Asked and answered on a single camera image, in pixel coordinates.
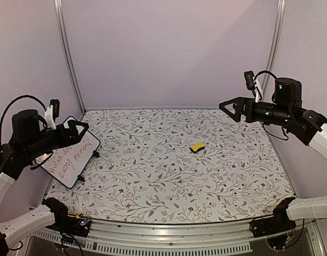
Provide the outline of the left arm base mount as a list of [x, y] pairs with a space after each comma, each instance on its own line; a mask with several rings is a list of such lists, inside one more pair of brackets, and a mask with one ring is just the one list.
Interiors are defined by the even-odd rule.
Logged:
[[55, 223], [46, 228], [50, 230], [55, 230], [58, 232], [63, 232], [66, 234], [87, 237], [91, 228], [92, 218], [83, 216], [82, 214], [76, 216], [67, 216], [64, 223]]

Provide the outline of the blue framed whiteboard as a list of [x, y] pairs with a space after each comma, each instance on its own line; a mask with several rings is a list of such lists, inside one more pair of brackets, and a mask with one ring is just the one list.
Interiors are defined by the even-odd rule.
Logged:
[[41, 168], [44, 171], [71, 189], [100, 145], [100, 140], [87, 131], [80, 143], [54, 150], [52, 155], [43, 154], [36, 162], [42, 163]]

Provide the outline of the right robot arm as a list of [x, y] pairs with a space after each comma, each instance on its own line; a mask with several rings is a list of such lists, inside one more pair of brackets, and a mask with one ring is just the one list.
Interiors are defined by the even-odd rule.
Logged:
[[[271, 103], [237, 97], [220, 103], [219, 108], [235, 122], [245, 116], [247, 123], [278, 125], [327, 160], [327, 118], [302, 107], [301, 83], [297, 80], [276, 78]], [[261, 237], [294, 229], [297, 220], [306, 219], [327, 219], [327, 196], [285, 198], [271, 217], [252, 220], [250, 229], [254, 237]]]

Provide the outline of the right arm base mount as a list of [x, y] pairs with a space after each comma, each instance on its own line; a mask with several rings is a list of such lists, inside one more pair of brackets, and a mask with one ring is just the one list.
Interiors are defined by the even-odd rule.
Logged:
[[296, 228], [296, 222], [290, 220], [286, 213], [277, 213], [268, 218], [254, 218], [249, 223], [249, 229], [254, 238], [274, 235]]

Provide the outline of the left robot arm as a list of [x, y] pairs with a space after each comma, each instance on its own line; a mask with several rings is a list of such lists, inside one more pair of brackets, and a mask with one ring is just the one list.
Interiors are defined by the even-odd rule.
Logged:
[[[52, 99], [48, 106], [41, 104], [44, 116], [36, 109], [22, 110], [12, 116], [12, 135], [8, 143], [0, 139], [0, 204], [26, 167], [32, 170], [41, 165], [36, 159], [55, 150], [80, 143], [89, 125], [69, 120], [68, 125], [57, 125], [60, 102]], [[0, 255], [22, 249], [22, 240], [48, 226], [59, 230], [64, 240], [76, 241], [80, 224], [72, 225], [68, 208], [55, 198], [44, 200], [38, 207], [5, 223], [0, 223]]]

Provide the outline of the yellow whiteboard eraser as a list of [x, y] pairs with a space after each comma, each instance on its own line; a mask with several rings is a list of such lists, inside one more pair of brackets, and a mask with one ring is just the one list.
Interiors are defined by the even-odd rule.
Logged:
[[205, 149], [205, 144], [203, 142], [198, 142], [192, 146], [190, 146], [190, 151], [194, 154], [198, 153], [199, 151]]

